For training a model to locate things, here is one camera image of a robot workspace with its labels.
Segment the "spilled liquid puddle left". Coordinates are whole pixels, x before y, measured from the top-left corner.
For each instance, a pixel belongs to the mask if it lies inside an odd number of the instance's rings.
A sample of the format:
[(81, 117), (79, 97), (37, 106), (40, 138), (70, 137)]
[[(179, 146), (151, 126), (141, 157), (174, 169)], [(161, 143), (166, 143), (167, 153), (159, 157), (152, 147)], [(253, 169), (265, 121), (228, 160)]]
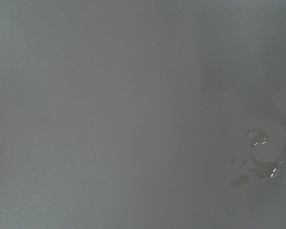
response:
[(255, 153), (255, 150), (259, 147), (269, 145), (270, 137), (264, 128), (258, 127), (249, 129), (246, 134), (248, 137), (252, 138), (249, 148), (249, 159), (242, 160), (241, 163), (242, 168), (246, 169), (247, 173), (232, 180), (231, 185), (233, 187), (239, 187), (248, 183), (251, 176), (258, 179), (275, 178), (279, 170), (279, 165), (282, 163), (282, 161), (277, 160), (260, 160)]

